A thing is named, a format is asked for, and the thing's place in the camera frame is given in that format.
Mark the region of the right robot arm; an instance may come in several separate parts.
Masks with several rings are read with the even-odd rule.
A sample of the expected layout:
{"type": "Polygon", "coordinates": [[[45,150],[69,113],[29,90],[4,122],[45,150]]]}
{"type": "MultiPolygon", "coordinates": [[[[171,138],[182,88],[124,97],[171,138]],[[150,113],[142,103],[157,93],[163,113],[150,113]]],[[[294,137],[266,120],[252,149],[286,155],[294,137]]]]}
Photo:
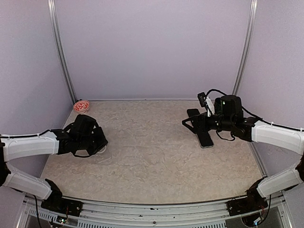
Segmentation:
{"type": "MultiPolygon", "coordinates": [[[[241,98],[235,95],[223,95],[214,102],[205,93],[198,94],[200,105],[206,109],[205,113],[198,110],[187,110],[189,117],[182,121],[182,125],[201,137],[203,148],[211,146],[210,130],[217,133],[230,132],[232,139],[239,138],[246,142],[266,143],[293,151],[301,156],[304,154],[303,129],[281,126],[269,123],[251,114],[245,118],[245,108],[241,98]]],[[[258,180],[247,190],[247,197],[243,200],[243,207],[253,211],[261,204],[262,198],[273,193],[300,185],[304,182],[304,161],[300,160],[277,174],[258,180]]]]}

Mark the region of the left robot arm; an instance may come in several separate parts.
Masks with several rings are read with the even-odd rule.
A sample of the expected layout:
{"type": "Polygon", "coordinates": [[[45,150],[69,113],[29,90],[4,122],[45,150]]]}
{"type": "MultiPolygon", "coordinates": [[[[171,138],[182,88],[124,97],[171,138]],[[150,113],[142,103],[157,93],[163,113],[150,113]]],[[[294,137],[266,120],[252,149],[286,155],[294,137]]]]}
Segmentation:
{"type": "Polygon", "coordinates": [[[66,200],[59,187],[51,180],[36,178],[9,162],[36,155],[63,155],[86,151],[89,158],[104,151],[108,145],[103,129],[97,120],[79,114],[64,129],[51,129],[28,135],[1,135],[0,137],[0,185],[32,194],[48,202],[56,211],[62,211],[66,200]]]}

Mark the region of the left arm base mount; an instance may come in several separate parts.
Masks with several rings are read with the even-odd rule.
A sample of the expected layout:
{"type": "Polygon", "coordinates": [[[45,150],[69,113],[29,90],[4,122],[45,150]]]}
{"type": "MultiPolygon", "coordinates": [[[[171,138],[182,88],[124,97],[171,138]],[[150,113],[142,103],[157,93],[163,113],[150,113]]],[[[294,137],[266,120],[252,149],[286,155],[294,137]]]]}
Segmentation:
{"type": "Polygon", "coordinates": [[[41,208],[66,214],[67,216],[79,217],[83,203],[78,200],[63,198],[61,190],[53,181],[48,179],[45,179],[45,181],[50,185],[51,194],[47,199],[42,200],[41,208]]]}

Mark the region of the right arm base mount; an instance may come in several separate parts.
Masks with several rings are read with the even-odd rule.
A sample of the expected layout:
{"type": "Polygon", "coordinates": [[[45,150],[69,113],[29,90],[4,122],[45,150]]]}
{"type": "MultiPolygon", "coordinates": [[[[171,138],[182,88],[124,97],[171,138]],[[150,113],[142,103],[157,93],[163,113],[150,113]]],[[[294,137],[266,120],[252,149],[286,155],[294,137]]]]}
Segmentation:
{"type": "Polygon", "coordinates": [[[263,178],[257,180],[248,190],[246,197],[241,199],[232,199],[226,203],[230,216],[249,213],[268,207],[266,197],[262,197],[258,191],[258,184],[263,178]]]}

